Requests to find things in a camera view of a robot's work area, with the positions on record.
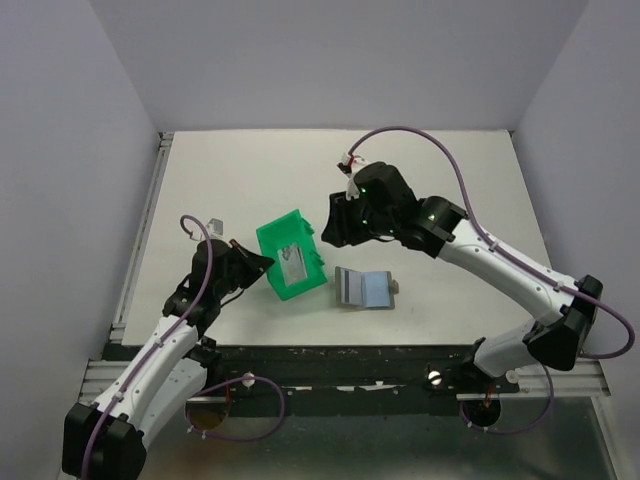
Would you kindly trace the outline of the aluminium rail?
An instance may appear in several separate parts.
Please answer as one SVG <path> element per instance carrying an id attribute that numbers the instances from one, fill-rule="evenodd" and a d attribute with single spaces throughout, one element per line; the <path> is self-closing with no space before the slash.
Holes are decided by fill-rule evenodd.
<path id="1" fill-rule="evenodd" d="M 148 240 L 151 223 L 161 189 L 162 179 L 168 163 L 174 132 L 161 132 L 151 183 L 147 191 L 142 216 L 139 222 L 133 251 L 129 260 L 118 306 L 109 330 L 108 344 L 121 344 L 124 338 L 126 321 L 134 295 L 135 286 L 142 265 L 144 250 Z"/>
<path id="2" fill-rule="evenodd" d="M 102 394 L 126 369 L 127 361 L 90 361 L 81 384 L 79 401 L 88 404 Z M 598 361 L 581 359 L 569 372 L 550 369 L 556 398 L 609 397 L 611 391 Z M 491 398 L 545 398 L 549 387 L 541 366 L 516 370 L 518 391 L 508 392 L 506 386 L 496 386 Z"/>

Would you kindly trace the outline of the silver magnetic stripe card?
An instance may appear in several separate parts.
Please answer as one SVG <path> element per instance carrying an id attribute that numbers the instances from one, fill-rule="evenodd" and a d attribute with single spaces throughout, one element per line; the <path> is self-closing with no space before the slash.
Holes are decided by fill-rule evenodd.
<path id="1" fill-rule="evenodd" d="M 361 307 L 362 300 L 362 273 L 351 269 L 341 269 L 340 280 L 340 302 L 347 306 Z"/>

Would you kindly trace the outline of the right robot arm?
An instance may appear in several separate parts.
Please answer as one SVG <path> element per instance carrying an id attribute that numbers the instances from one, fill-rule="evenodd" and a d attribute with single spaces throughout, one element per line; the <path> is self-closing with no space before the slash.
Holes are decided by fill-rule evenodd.
<path id="1" fill-rule="evenodd" d="M 485 240 L 469 214 L 440 196 L 419 199 L 399 170 L 361 157 L 342 161 L 344 191 L 329 197 L 324 242 L 337 247 L 397 240 L 485 281 L 531 316 L 502 335 L 476 340 L 460 367 L 460 379 L 480 392 L 509 370 L 539 363 L 574 368 L 595 321 L 603 285 L 590 275 L 576 280 L 534 262 L 498 240 Z"/>

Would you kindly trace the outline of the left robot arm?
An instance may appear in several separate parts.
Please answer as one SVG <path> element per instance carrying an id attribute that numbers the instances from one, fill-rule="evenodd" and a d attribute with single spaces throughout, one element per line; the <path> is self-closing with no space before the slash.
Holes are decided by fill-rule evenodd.
<path id="1" fill-rule="evenodd" d="M 200 242 L 149 339 L 104 392 L 67 413 L 62 471 L 77 479 L 138 478 L 174 413 L 194 394 L 209 395 L 221 385 L 215 343 L 204 335 L 223 300 L 248 289 L 274 263 L 235 240 Z"/>

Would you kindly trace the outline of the grey card holder wallet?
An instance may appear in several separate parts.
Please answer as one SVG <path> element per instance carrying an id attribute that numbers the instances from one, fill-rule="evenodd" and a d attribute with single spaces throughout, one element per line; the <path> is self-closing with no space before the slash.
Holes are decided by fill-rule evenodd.
<path id="1" fill-rule="evenodd" d="M 335 268 L 336 303 L 339 308 L 352 310 L 394 310 L 395 296 L 399 293 L 399 284 L 392 277 L 390 271 L 368 271 L 362 273 L 362 300 L 361 307 L 352 307 L 340 302 L 339 272 L 343 267 Z"/>

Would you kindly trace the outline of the cards in green bin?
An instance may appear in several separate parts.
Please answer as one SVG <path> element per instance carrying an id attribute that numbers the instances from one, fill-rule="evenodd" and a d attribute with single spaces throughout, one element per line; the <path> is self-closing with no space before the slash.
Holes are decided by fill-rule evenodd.
<path id="1" fill-rule="evenodd" d="M 297 243 L 291 243 L 279 249 L 278 259 L 286 287 L 307 279 L 303 251 Z"/>

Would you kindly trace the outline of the aluminium front rail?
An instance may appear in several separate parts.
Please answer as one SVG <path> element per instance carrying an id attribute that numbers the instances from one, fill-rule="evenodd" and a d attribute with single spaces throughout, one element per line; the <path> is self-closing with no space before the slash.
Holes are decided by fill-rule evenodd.
<path id="1" fill-rule="evenodd" d="M 88 404 L 102 394 L 126 369 L 127 361 L 90 361 L 81 384 L 79 401 Z M 611 391 L 598 361 L 581 359 L 569 372 L 550 369 L 556 398 L 609 397 Z M 506 386 L 496 386 L 491 398 L 545 398 L 549 387 L 541 366 L 516 370 L 518 391 L 508 392 Z"/>

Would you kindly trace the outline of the green plastic bin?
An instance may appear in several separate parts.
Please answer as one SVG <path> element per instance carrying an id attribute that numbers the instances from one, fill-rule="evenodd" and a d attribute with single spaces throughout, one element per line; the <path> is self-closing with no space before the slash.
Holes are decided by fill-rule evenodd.
<path id="1" fill-rule="evenodd" d="M 327 283 L 315 231 L 299 209 L 256 229 L 261 254 L 274 261 L 268 281 L 282 301 Z"/>

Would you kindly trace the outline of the aluminium left side rail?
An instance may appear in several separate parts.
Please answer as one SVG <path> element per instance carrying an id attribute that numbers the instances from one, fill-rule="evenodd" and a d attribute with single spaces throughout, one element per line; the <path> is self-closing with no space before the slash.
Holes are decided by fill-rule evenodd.
<path id="1" fill-rule="evenodd" d="M 139 222 L 133 251 L 129 260 L 118 306 L 109 330 L 108 344 L 121 344 L 124 338 L 126 321 L 134 295 L 135 286 L 142 265 L 144 250 L 148 240 L 151 223 L 161 189 L 162 179 L 168 163 L 174 132 L 161 132 L 151 183 L 147 191 L 142 216 Z"/>

